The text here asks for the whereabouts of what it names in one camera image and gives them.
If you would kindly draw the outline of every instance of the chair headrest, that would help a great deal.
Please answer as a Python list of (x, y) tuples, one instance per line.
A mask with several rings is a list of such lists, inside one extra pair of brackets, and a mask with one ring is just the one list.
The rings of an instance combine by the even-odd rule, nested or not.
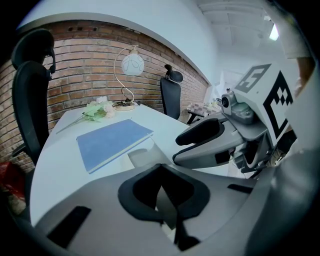
[(167, 69), (167, 72), (165, 74), (165, 78), (170, 78), (171, 80), (175, 82), (182, 82), (184, 77), (179, 71), (173, 71), (172, 66), (169, 64), (164, 65), (164, 67)]
[(27, 61), (34, 61), (42, 65), (46, 56), (52, 56), (54, 70), (51, 67), (50, 71), (54, 73), (56, 69), (54, 45), (54, 37), (48, 30), (43, 28), (33, 30), (22, 37), (15, 46), (11, 56), (12, 65), (16, 70)]

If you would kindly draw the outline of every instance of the gold lamp arm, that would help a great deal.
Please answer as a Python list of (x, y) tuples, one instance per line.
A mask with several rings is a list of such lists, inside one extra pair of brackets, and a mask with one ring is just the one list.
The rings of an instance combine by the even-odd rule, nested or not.
[(115, 59), (114, 59), (114, 63), (113, 63), (113, 73), (114, 73), (115, 79), (116, 79), (125, 89), (127, 89), (127, 90), (129, 91), (129, 93), (131, 93), (131, 95), (132, 95), (132, 100), (131, 100), (131, 102), (133, 103), (134, 100), (135, 100), (135, 95), (134, 95), (133, 92), (130, 91), (126, 86), (124, 86), (122, 82), (120, 82), (120, 80), (118, 79), (118, 77), (117, 77), (117, 75), (116, 75), (116, 61), (117, 61), (117, 58), (118, 58), (118, 56), (119, 56), (124, 50), (127, 50), (127, 49), (130, 48), (130, 47), (133, 47), (133, 49), (136, 50), (137, 47), (138, 47), (138, 45), (130, 45), (130, 46), (126, 47), (126, 48), (123, 48), (123, 49), (117, 54), (117, 56), (116, 56)]

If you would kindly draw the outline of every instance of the camera lens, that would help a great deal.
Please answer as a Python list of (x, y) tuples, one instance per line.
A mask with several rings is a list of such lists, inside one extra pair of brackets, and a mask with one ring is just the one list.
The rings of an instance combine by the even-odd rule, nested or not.
[(229, 100), (226, 97), (222, 98), (222, 106), (225, 108), (229, 107)]

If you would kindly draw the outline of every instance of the white globe lampshade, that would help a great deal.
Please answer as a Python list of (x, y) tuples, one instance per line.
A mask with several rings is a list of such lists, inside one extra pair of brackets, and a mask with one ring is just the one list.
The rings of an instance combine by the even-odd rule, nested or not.
[(125, 75), (138, 76), (144, 71), (145, 62), (138, 54), (131, 53), (123, 59), (121, 67)]

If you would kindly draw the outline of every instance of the book cover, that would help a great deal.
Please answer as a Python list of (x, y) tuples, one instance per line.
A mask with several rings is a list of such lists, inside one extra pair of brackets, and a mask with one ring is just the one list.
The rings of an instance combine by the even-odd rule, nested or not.
[(153, 133), (127, 119), (77, 137), (86, 171), (91, 174), (126, 153)]

